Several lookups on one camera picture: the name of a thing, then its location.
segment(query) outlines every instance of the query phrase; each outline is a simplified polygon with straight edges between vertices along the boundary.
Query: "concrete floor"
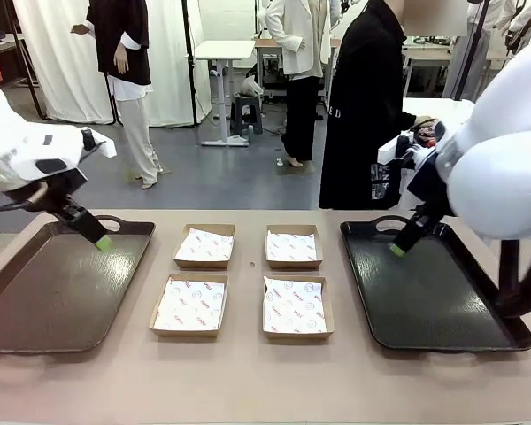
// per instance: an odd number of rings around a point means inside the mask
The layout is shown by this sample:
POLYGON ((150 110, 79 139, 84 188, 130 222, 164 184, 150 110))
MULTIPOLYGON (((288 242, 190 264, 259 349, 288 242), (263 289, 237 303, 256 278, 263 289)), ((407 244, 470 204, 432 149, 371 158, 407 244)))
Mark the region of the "concrete floor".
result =
MULTIPOLYGON (((7 96, 27 120, 39 120, 27 89, 8 89, 7 96)), ((276 131, 283 124, 284 111, 283 103, 265 105, 264 126, 276 131)), ((322 106, 318 111, 325 113, 322 106)), ((117 141, 121 155, 87 159, 82 171, 89 182, 75 199, 92 209, 314 209, 319 200, 326 123, 326 119, 317 122, 316 171, 302 175, 279 175, 276 159, 282 155, 281 141, 267 131, 252 136, 249 148, 205 148, 200 142, 219 139, 217 121, 206 120, 194 129, 153 128, 150 134, 154 148, 172 172, 147 191, 126 181, 130 167, 121 127, 94 126, 117 141)), ((0 204, 4 200, 0 195, 0 204)), ((19 232, 33 216, 20 211, 0 213, 0 233, 19 232)))

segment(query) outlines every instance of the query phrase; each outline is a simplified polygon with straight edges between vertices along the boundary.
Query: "dark brown tray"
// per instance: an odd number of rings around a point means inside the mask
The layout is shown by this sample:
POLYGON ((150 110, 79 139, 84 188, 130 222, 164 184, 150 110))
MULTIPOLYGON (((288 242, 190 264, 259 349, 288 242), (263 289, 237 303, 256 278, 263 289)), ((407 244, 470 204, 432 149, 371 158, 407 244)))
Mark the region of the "dark brown tray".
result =
POLYGON ((389 245, 398 230, 381 217, 341 225, 374 339, 392 350, 518 352, 531 349, 521 319, 496 309, 497 286, 448 225, 439 223, 403 258, 389 245))
POLYGON ((119 224, 111 251, 54 222, 0 271, 0 352, 85 352, 104 340, 155 224, 97 218, 119 224))

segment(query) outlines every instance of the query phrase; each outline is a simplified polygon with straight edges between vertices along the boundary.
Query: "white curtain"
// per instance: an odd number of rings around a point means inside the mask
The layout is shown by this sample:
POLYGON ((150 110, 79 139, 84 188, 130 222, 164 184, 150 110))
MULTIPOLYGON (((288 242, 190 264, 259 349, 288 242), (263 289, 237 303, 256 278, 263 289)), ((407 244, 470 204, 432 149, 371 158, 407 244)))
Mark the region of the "white curtain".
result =
MULTIPOLYGON (((147 0, 150 14, 148 95, 152 126, 192 124, 189 71, 180 0, 147 0)), ((104 77, 97 71, 95 41, 70 34, 86 17, 89 0, 14 0, 35 72, 51 118, 108 123, 112 112, 104 77)), ((197 0, 189 0, 194 45, 203 41, 197 0)), ((211 109, 208 69, 197 64, 197 116, 211 109)))

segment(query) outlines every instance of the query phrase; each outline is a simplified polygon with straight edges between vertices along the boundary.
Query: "printed wrapper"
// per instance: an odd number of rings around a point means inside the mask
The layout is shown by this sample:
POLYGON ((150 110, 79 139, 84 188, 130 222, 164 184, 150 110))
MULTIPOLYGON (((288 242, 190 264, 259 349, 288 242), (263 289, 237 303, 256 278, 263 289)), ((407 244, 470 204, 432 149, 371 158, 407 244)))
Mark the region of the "printed wrapper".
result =
POLYGON ((274 261, 316 261, 315 235, 267 232, 267 258, 274 261))
POLYGON ((265 279, 264 331, 280 334, 327 332, 322 284, 265 279))
POLYGON ((192 228, 175 258, 187 261, 229 260, 233 245, 233 236, 216 235, 192 228))
POLYGON ((219 328, 224 284, 169 279, 159 303, 155 328, 214 330, 219 328))

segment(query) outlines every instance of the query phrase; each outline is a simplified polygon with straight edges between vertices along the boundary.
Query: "black coat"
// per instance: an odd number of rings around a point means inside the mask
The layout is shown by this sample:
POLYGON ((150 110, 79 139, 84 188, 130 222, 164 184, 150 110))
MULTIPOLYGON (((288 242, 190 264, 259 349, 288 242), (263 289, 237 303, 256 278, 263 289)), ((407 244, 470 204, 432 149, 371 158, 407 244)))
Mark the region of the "black coat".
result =
POLYGON ((90 0, 87 21, 95 26, 98 71, 141 86, 151 84, 148 7, 145 0, 90 0), (142 47, 127 50, 129 70, 119 73, 114 65, 114 53, 124 33, 142 47))
POLYGON ((330 97, 320 208, 388 209, 401 170, 378 166, 378 149, 413 125, 403 112, 404 33, 383 0, 370 0, 349 26, 330 97))

